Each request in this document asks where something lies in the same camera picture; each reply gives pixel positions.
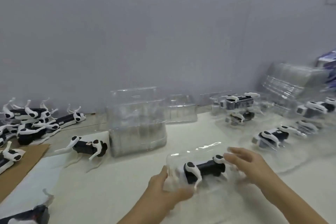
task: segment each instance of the cardboard sheet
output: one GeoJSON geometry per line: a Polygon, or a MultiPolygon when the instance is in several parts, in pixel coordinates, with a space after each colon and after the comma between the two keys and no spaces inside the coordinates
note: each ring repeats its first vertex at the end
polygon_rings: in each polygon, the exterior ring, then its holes
{"type": "Polygon", "coordinates": [[[20,147],[26,151],[22,159],[0,175],[0,202],[23,180],[47,151],[49,144],[20,147]]]}

